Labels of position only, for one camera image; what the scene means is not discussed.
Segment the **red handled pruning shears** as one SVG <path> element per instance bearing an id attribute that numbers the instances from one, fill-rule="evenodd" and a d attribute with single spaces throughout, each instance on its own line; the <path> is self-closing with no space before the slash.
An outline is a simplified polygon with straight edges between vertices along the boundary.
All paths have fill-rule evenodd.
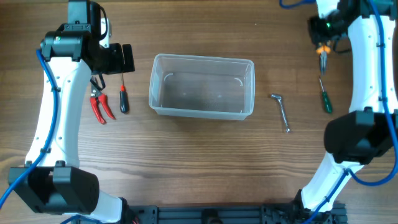
<path id="1" fill-rule="evenodd" d="M 96 116 L 96 119 L 101 124 L 106 124 L 106 120 L 103 118 L 101 114 L 99 105 L 101 105 L 104 109 L 104 112 L 108 115 L 109 118 L 115 120 L 116 117 L 113 115 L 111 108 L 108 105 L 108 97 L 100 90 L 98 86 L 98 81 L 95 77 L 91 77 L 91 91 L 90 91 L 90 105 Z"/>

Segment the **black red screwdriver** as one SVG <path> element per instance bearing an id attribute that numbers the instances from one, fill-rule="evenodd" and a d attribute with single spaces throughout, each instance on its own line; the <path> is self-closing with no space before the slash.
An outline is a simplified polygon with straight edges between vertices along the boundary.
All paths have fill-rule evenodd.
<path id="1" fill-rule="evenodd" d="M 122 113 L 126 114 L 129 112 L 129 103 L 128 103 L 128 96 L 127 96 L 127 91 L 126 87 L 124 85 L 124 77 L 123 73 L 120 74 L 121 76 L 121 86 L 120 86 L 120 92 L 119 92 L 119 107 Z"/>

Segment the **orange black pliers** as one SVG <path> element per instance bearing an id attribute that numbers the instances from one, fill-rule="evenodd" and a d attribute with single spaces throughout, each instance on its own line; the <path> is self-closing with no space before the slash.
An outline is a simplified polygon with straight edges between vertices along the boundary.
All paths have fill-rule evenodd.
<path id="1" fill-rule="evenodd" d="M 326 72 L 328 64 L 328 54 L 331 52 L 331 48 L 328 44 L 319 43 L 316 49 L 316 53 L 319 55 L 319 67 L 320 75 L 323 76 Z"/>

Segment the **silver socket wrench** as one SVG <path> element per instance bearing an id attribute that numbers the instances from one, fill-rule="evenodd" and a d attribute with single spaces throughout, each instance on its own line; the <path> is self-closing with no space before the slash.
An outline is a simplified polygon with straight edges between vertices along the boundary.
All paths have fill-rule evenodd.
<path id="1" fill-rule="evenodd" d="M 282 119 L 283 122 L 285 124 L 285 132 L 289 133 L 290 132 L 290 127 L 289 127 L 289 122 L 287 121 L 287 117 L 286 117 L 286 113 L 285 113 L 285 109 L 284 109 L 284 105 L 283 105 L 283 98 L 282 96 L 278 95 L 278 94 L 271 94 L 271 98 L 275 99 L 280 107 L 280 112 L 282 115 Z"/>

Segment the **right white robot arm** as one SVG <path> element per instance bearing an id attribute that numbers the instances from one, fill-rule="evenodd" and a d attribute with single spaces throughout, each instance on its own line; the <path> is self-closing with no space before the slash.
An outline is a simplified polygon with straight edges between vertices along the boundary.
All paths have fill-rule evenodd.
<path id="1" fill-rule="evenodd" d="M 353 92 L 348 114 L 330 121 L 325 156 L 300 191 L 300 206 L 329 212 L 357 172 L 390 149 L 397 149 L 397 95 L 393 44 L 396 1 L 318 1 L 308 28 L 320 61 L 330 42 L 348 38 L 353 57 Z"/>

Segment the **clear plastic container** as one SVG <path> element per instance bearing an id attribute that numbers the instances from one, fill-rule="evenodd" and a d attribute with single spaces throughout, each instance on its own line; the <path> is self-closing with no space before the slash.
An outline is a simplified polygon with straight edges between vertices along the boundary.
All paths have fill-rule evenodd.
<path id="1" fill-rule="evenodd" d="M 255 77 L 248 59 L 158 54 L 149 106 L 159 115 L 242 121 L 254 111 Z"/>

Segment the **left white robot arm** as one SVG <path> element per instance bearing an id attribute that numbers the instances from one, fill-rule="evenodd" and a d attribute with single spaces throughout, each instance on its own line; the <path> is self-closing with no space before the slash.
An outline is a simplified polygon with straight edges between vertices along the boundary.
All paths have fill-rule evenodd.
<path id="1" fill-rule="evenodd" d="M 110 44 L 109 35 L 98 3 L 70 1 L 67 22 L 48 32 L 36 51 L 45 75 L 39 120 L 24 165 L 11 168 L 8 177 L 8 192 L 35 213 L 94 223 L 139 221 L 124 198 L 100 190 L 78 157 L 83 100 L 93 76 L 135 69 L 131 46 Z"/>

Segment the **green screwdriver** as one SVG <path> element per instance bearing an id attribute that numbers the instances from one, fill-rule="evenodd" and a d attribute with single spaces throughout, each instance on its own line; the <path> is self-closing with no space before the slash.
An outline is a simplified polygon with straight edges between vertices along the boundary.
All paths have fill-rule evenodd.
<path id="1" fill-rule="evenodd" d="M 328 96 L 328 93 L 324 89 L 323 83 L 322 83 L 322 78 L 319 77 L 319 82 L 320 82 L 320 88 L 321 88 L 321 95 L 322 95 L 322 100 L 323 100 L 323 105 L 324 105 L 324 110 L 328 114 L 332 114 L 333 112 L 333 107 L 330 101 L 330 98 Z"/>

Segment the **black aluminium base frame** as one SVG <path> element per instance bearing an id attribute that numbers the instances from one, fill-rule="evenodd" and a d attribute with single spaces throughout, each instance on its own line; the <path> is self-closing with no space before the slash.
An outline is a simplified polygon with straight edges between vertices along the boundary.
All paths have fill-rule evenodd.
<path id="1" fill-rule="evenodd" d="M 151 224 L 201 224 L 215 217 L 221 223 L 303 223 L 311 211 L 292 211 L 288 204 L 225 207 L 156 207 L 131 206 L 138 223 Z"/>

